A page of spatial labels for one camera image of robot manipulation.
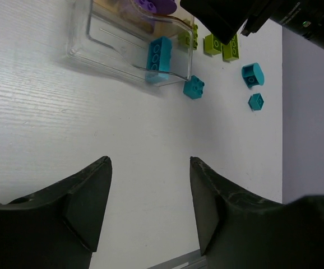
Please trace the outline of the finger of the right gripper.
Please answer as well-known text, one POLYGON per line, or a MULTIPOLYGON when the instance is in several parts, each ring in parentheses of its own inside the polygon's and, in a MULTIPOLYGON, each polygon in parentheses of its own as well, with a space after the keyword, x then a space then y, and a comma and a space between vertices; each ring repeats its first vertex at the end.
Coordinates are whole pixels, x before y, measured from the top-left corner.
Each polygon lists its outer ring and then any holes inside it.
POLYGON ((231 41, 243 23, 263 7, 258 0, 181 0, 180 5, 197 18, 223 44, 231 41))

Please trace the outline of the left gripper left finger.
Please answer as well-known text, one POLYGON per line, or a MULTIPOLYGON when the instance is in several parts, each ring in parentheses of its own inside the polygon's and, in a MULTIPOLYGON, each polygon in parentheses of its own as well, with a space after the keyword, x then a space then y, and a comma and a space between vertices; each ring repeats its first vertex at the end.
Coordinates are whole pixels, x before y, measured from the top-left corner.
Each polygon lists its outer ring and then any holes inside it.
POLYGON ((37 192, 0 203, 0 268, 89 268, 112 181, 103 156, 37 192))

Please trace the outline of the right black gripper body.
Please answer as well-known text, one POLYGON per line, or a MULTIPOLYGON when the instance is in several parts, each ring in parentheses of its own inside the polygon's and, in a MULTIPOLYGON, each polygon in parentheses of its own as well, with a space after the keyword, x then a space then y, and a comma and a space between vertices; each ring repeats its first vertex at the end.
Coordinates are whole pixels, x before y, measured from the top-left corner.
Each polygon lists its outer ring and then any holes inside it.
POLYGON ((324 1, 257 1, 242 34, 256 33, 268 20, 324 49, 324 1))

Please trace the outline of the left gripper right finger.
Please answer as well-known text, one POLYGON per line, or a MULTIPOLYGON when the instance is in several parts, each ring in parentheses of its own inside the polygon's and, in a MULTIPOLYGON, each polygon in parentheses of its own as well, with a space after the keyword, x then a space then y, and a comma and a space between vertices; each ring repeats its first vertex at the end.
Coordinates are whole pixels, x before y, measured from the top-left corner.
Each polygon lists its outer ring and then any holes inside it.
POLYGON ((324 268, 324 195, 282 204, 190 159, 198 241, 208 268, 324 268))

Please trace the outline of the purple round lego piece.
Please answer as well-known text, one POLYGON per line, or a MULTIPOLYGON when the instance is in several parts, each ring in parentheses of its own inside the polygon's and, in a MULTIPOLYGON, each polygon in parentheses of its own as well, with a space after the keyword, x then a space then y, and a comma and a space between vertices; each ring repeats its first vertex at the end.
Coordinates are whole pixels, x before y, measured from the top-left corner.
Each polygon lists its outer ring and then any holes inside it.
POLYGON ((175 0, 132 0, 130 3, 146 12, 158 15, 171 15, 177 10, 175 0))

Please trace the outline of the small cyan lego brick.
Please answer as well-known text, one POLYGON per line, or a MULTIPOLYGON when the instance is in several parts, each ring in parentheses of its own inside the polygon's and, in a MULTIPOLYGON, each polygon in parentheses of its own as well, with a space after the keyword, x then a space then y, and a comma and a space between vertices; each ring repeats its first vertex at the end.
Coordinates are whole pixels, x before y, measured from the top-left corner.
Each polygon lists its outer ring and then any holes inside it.
POLYGON ((184 83, 183 93, 191 99, 202 98, 205 83, 197 76, 192 75, 189 81, 184 83))

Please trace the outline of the small cyan square lego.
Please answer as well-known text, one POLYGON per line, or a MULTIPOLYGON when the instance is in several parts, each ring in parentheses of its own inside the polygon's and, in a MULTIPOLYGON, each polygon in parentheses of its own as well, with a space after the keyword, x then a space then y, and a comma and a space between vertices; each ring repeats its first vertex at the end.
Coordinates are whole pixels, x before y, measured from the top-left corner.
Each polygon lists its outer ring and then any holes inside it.
POLYGON ((260 111, 263 108, 264 100, 260 93, 251 95, 248 101, 248 105, 252 111, 260 111))

